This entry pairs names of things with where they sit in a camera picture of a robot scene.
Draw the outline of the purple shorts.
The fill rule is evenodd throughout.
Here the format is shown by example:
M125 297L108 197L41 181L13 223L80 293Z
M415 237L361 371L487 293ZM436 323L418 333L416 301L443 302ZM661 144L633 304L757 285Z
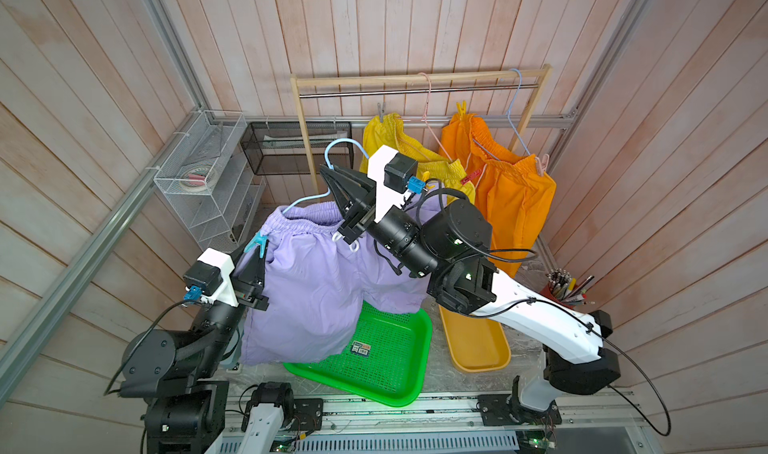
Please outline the purple shorts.
M369 235L347 244L334 236L342 214L334 202L278 207L261 226L267 236L267 310L247 313L240 361L314 363L341 353L362 307L385 313L419 311L427 278L394 271L397 260Z

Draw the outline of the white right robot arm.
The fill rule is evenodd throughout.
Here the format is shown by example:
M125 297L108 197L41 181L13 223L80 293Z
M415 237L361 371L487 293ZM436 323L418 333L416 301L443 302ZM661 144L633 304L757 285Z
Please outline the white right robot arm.
M541 343L533 372L516 376L505 400L480 396L480 409L496 415L498 425L553 426L561 420L557 397L611 388L628 355L609 339L609 314L578 313L515 281L496 265L515 249L491 248L491 226L468 196L415 172L415 162L401 154L378 180L344 167L320 169L346 242L372 238L395 272L427 279L427 293L444 309L505 324Z

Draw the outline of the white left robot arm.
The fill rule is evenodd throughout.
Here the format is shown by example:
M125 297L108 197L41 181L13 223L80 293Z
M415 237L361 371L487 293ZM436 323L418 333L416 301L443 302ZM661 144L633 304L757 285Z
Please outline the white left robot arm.
M186 330L166 330L153 322L125 349L105 390L122 398L142 398L143 453L216 452L225 427L229 384L213 375L233 354L230 342L248 309L265 311L267 250L262 240L226 253L206 249L184 273L181 305L199 311Z

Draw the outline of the teal clothespin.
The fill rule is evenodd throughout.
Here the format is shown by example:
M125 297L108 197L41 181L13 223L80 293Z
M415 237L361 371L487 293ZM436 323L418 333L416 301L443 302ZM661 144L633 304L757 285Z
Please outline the teal clothespin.
M243 255L246 259L252 257L264 258L266 256L266 250L268 248L268 235L261 232L257 232L246 244Z

